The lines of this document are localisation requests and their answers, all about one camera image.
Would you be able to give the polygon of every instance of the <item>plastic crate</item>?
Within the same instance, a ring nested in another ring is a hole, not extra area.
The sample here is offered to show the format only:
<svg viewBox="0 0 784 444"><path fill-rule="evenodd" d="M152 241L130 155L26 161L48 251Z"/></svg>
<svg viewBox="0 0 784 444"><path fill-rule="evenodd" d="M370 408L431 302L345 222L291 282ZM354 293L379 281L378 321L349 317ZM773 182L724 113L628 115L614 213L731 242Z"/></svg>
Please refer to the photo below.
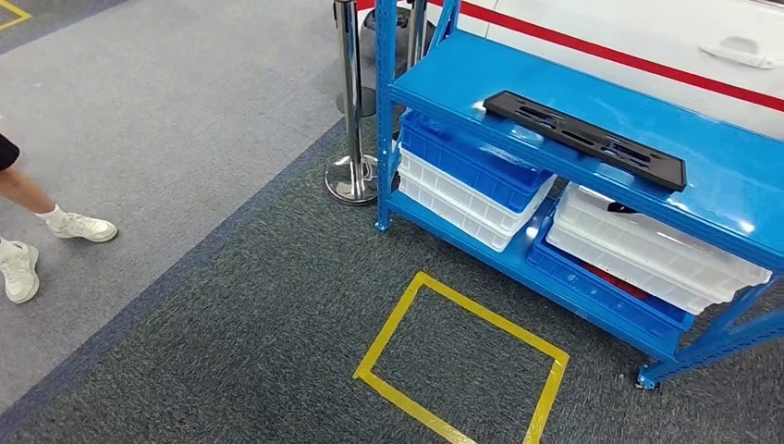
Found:
<svg viewBox="0 0 784 444"><path fill-rule="evenodd" d="M547 241L693 315L767 282L771 273L576 184L564 190Z"/></svg>
<svg viewBox="0 0 784 444"><path fill-rule="evenodd" d="M556 181L556 176L551 175L540 185L535 194L529 197L525 208L515 213L403 148L400 148L398 172L401 177L415 179L418 183L426 185L429 191L436 192L451 201L453 205L472 213L475 218L481 219L484 224L503 237L514 236L531 219Z"/></svg>
<svg viewBox="0 0 784 444"><path fill-rule="evenodd" d="M510 162L465 133L409 110L400 117L401 148L415 154L514 213L522 212L552 173Z"/></svg>
<svg viewBox="0 0 784 444"><path fill-rule="evenodd" d="M407 158L406 155L409 156L409 159L414 157L412 154L406 153L402 149L400 152L402 154L401 160L403 162L405 162L405 159ZM517 228L502 229L492 221L485 219L483 216L479 216L477 213L474 213L470 206L461 205L460 203L452 200L452 198L450 198L448 195L445 195L428 185L427 181L430 181L431 183L447 183L445 179L447 175L443 171L433 169L431 173L434 173L437 176L430 176L429 173L425 173L424 180L420 180L414 176L408 175L405 169L403 171L399 171L399 173L400 184L398 190L400 192L411 197L411 199L420 205L436 213L440 217L443 217L450 224L465 231L470 236L474 237L479 242L487 245L496 252L503 252L504 249L507 248L509 241L511 241L520 228L525 225L533 213L536 212L536 209L545 199L547 192L549 191L549 186L545 184L535 195L534 199L529 200L529 204L526 206L526 208L523 209L521 218L516 224L519 225ZM459 187L455 189L457 193L473 193L472 199L476 199L477 202L479 201L481 195L477 191L472 190L468 187L468 185L457 182L454 179L452 180L459 185Z"/></svg>
<svg viewBox="0 0 784 444"><path fill-rule="evenodd" d="M655 297L638 299L582 267L582 261L547 243L552 214L533 240L526 261L575 291L604 305L639 329L661 338L673 330L687 330L694 316Z"/></svg>

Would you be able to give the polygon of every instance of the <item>stanchion base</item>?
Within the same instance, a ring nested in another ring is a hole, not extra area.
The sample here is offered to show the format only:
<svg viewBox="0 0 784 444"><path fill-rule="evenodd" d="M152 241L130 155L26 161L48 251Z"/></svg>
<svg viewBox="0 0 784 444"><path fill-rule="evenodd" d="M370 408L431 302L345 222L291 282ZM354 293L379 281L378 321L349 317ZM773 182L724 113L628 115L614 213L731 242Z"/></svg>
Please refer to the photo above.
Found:
<svg viewBox="0 0 784 444"><path fill-rule="evenodd" d="M343 109L343 92L339 92L337 94L337 98L335 99L335 105L337 105L337 110L346 114L346 110ZM366 86L362 87L362 103L360 104L360 117L370 117L375 114L375 90L373 88L368 88Z"/></svg>
<svg viewBox="0 0 784 444"><path fill-rule="evenodd" d="M376 189L376 166L378 160L370 155L362 157L362 178L359 186L351 183L351 159L346 156L330 164L326 169L326 189L341 204L363 205L372 202L378 191Z"/></svg>

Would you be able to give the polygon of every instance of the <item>white plastic crate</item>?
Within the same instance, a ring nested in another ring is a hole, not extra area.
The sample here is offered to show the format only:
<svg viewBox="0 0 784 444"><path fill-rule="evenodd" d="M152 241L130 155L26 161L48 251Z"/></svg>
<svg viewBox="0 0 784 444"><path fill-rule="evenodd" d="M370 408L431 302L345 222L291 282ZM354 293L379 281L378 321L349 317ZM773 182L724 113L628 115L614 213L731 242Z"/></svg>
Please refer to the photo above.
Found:
<svg viewBox="0 0 784 444"><path fill-rule="evenodd" d="M698 315L771 273L576 184L564 190L547 241L613 276Z"/></svg>
<svg viewBox="0 0 784 444"><path fill-rule="evenodd" d="M514 213L402 148L398 172L401 192L497 252L531 219L556 180L545 181L522 212Z"/></svg>

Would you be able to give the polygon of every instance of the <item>white sock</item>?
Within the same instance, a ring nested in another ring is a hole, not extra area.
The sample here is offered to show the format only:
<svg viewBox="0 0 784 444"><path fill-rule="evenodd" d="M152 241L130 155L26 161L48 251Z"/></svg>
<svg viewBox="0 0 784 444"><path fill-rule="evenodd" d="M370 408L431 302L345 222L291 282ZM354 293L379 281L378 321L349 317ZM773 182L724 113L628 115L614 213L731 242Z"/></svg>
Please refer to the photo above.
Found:
<svg viewBox="0 0 784 444"><path fill-rule="evenodd" d="M46 221L49 228L60 229L66 225L66 213L60 209L60 205L55 204L55 209L49 213L35 214Z"/></svg>
<svg viewBox="0 0 784 444"><path fill-rule="evenodd" d="M11 243L8 239L0 238L0 257L8 257L11 254L19 253L19 247Z"/></svg>

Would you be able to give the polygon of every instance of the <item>floor marking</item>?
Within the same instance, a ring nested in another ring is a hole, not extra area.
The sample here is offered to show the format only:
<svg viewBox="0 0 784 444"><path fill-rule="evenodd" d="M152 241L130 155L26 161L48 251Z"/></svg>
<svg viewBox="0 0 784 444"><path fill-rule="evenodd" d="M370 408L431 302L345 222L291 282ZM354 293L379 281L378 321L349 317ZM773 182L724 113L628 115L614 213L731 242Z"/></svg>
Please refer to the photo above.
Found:
<svg viewBox="0 0 784 444"><path fill-rule="evenodd" d="M18 16L18 18L14 18L13 20L11 20L11 21L9 21L7 23L0 24L0 31L4 30L5 28L10 28L10 27L12 27L12 26L14 26L16 24L19 24L22 21L32 17L27 12L25 12L25 11L19 9L18 7L13 6L10 3L8 3L7 0L0 0L0 7L4 7L5 9L13 12L14 14L16 14Z"/></svg>
<svg viewBox="0 0 784 444"><path fill-rule="evenodd" d="M453 289L447 287L446 285L423 272L417 273L414 279L411 281L411 284L409 284L406 290L403 291L403 295L400 297L398 305L396 305L395 309L392 310L392 314L388 317L384 323L384 326L381 327L381 331L378 332L378 336L375 338L373 344L371 344L367 353L365 353L365 356L360 361L359 366L357 366L357 370L354 371L354 378L359 378L364 381L365 384L369 385L372 389L377 391L378 394L384 397L387 401L392 402L403 412L408 413L417 421L428 426L431 430L445 438L447 441L453 444L476 443L476 441L468 438L458 429L452 425L449 425L438 416L432 414L416 401L407 397L396 388L390 386L383 379L373 373L373 366L375 365L375 362L378 360L378 357L381 356L381 352L384 350L384 347L386 347L389 339L392 337L392 333L400 324L400 320L403 318L403 315L406 313L406 311L408 311L411 303L414 301L414 298L417 295L417 292L419 291L419 288L422 286L429 287L430 289L434 290L450 301L453 301L462 308L481 317L490 324L501 328L515 338L527 343L528 345L531 345L536 350L543 352L544 354L553 358L553 366L550 368L550 374L547 377L547 381L545 382L545 387L542 389L542 395L539 397L539 401L536 403L536 408L533 411L533 418L531 419L531 423L528 425L528 430L525 432L525 438L522 441L523 444L538 443L540 437L542 436L542 431L545 429L545 423L547 422L547 416L550 415L550 409L553 406L553 401L556 399L558 387L560 387L561 379L563 378L564 370L566 369L566 364L569 361L569 355L555 345L547 342L542 338L539 338L525 328L512 324L507 319L491 312L479 303L468 299L467 297L454 291Z"/></svg>

